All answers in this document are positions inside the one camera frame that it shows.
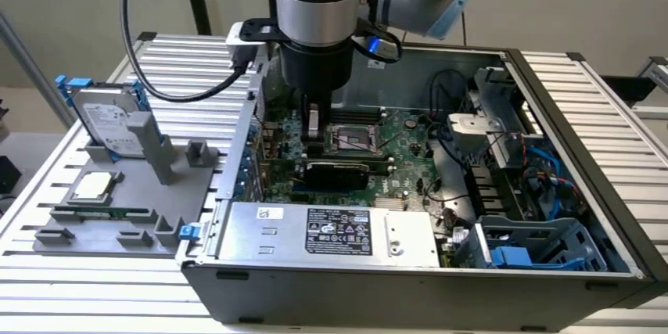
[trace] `white sticker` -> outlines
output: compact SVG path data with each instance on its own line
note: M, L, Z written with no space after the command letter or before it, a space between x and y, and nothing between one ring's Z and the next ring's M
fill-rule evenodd
M143 156L137 136L128 130L128 114L115 105L85 103L91 125L103 139L104 146L120 156Z
M259 207L257 219L283 219L281 207Z
M368 65L367 68L373 68L375 70L384 70L385 69L385 63L379 62L377 60L368 60Z

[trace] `power supply label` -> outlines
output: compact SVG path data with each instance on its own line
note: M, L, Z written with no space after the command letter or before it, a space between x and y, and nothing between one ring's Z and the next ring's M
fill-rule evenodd
M372 256L372 219L368 211L309 209L305 250L320 254Z

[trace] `open computer chassis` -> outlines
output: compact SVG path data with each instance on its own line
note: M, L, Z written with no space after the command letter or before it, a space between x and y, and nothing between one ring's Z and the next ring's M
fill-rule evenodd
M521 52L356 56L317 156L260 63L216 210L177 254L215 319L555 332L664 293L661 255Z

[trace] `black wire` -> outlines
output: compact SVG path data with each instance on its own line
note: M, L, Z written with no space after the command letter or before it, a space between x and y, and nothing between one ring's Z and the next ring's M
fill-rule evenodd
M497 143L497 141L501 139L501 137L503 137L503 136L507 136L507 135L508 135L508 133L507 133L507 132L503 132L503 133L501 133L501 134L500 134L500 135L499 135L499 136L493 139L492 143L491 143L491 144L489 144L489 146L488 146L488 149L485 150L485 153L489 151L489 149L492 149L493 144L496 144L496 143Z
M473 225L471 224L471 222L469 222L469 221L467 221L465 219L463 219L461 217L456 217L456 218L455 218L455 227L457 226L457 221L460 221L461 223L464 223L464 227L465 227L467 229L473 228Z
M457 199L463 199L464 197L468 197L468 194L465 195L461 195L461 196L456 196L453 197L452 199L436 199L435 197L432 197L431 195L431 187L435 186L435 183L440 180L440 178L436 178L431 183L429 185L427 186L427 189L425 189L425 196L429 197L429 199L432 201L436 201L437 203L448 203L449 201L455 201Z
M157 89L153 87L152 83L147 79L147 76L144 75L141 67L139 66L137 56L135 55L135 50L132 48L132 39L129 36L128 0L121 0L121 34L123 34L123 44L125 47L125 53L128 54L128 61L132 65L132 68L135 69L135 74L137 75L137 80L141 82L141 85L144 86L147 92L149 92L153 95L153 97L161 99L163 101L185 103L185 102L196 102L196 101L200 101L203 99L211 98L212 96L219 94L224 89L229 88L229 86L233 84L233 82L245 73L245 68L235 68L233 73L229 75L229 77L225 79L225 81L223 81L220 84L213 86L209 90L207 90L205 92L201 92L199 94L187 95L187 96L173 96L173 95L164 94L163 92L159 92Z
M436 72L431 76L431 82L429 82L429 114L432 114L433 110L435 110L433 92L435 92L435 84L436 84L436 81L437 81L436 79L439 78L439 76L441 74L445 74L445 73L456 74L459 77L461 77L461 80L464 81L464 83L467 82L467 77L464 76L464 74L461 72L459 72L453 68L445 68L444 70L440 70L439 72ZM453 99L452 95L449 94L448 90L445 89L445 87L443 86L443 84L439 84L439 88L440 88L440 90L445 93L445 95L449 98L449 112L452 113L455 111L455 109L453 109L455 99ZM461 103L459 104L459 107L461 107L461 105L464 104L464 101L465 101L465 93L464 93L464 96L461 98ZM440 108L439 108L439 98L436 98L436 113L439 111L440 111Z
M448 203L449 201L456 201L457 199L463 199L465 197L469 197L468 193L465 195L461 195L461 196L456 196L453 197L452 199L436 199L435 197L432 197L431 193L428 192L427 193L427 197L429 197L429 199L432 201L436 201L437 203Z
M449 158L457 163L457 165L463 168L467 169L467 164L461 161L460 158L449 151L448 146L445 145L445 142L443 138L440 137L440 130L443 129L443 124L440 127L436 129L436 140L439 141L440 147L445 150L445 153L448 154Z
M467 16L464 15L464 11L461 11L461 35L464 37L464 46L468 46L468 37L467 37Z

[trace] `cpu socket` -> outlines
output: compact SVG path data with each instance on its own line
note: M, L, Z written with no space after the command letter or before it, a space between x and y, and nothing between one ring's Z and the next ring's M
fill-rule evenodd
M331 151L377 152L377 128L372 125L333 125Z

